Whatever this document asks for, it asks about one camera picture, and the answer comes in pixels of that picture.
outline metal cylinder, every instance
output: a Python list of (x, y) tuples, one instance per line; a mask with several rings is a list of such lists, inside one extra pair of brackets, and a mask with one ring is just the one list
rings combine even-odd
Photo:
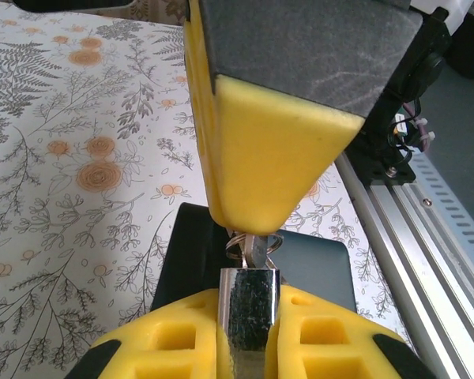
[(265, 348), (278, 317), (279, 299), (279, 270), (221, 270), (217, 377), (265, 377)]

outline floral tablecloth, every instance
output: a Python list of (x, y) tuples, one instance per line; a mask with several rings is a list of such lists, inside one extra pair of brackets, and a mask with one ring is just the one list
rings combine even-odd
[[(0, 378), (63, 378), (147, 311), (179, 205), (205, 205), (182, 49), (0, 3)], [(344, 242), (359, 313), (404, 335), (334, 166), (285, 228)]]

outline yellow foam pad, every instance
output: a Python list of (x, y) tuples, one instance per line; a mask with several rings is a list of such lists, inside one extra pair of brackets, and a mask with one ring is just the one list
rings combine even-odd
[(184, 32), (211, 215), (232, 230), (273, 233), (364, 119), (224, 75), (213, 91), (198, 0), (190, 1)]
[[(217, 290), (184, 298), (106, 334), (122, 345), (99, 379), (216, 379), (228, 345), (216, 339)], [(282, 286), (265, 379), (400, 379), (372, 340), (390, 330), (294, 287)], [(222, 370), (217, 379), (231, 379)]]

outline dark gray surface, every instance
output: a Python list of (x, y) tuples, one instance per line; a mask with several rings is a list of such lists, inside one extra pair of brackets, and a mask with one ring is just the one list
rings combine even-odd
[(422, 22), (384, 0), (200, 4), (212, 78), (235, 77), (363, 117)]
[(446, 67), (421, 100), (436, 135), (427, 156), (474, 219), (474, 81)]
[(271, 258), (293, 287), (356, 312), (346, 246), (337, 241), (280, 231), (284, 243)]

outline screw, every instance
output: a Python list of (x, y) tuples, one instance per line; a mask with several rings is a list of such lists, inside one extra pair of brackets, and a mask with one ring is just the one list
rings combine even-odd
[(386, 175), (390, 178), (395, 178), (397, 176), (397, 169), (395, 167), (388, 167), (386, 170)]

